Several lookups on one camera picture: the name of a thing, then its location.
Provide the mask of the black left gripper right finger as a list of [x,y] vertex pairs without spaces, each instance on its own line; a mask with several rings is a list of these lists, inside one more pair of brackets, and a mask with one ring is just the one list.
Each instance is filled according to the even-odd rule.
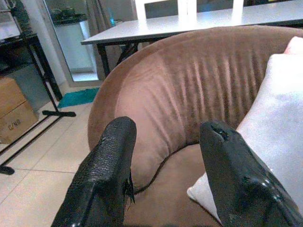
[[223,226],[303,225],[294,200],[236,130],[223,122],[204,122],[200,147]]

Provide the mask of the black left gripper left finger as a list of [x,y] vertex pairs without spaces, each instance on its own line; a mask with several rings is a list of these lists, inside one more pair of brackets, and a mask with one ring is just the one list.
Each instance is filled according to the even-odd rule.
[[131,161],[135,122],[127,116],[112,120],[98,144],[80,164],[53,227],[121,227],[125,202],[134,201]]

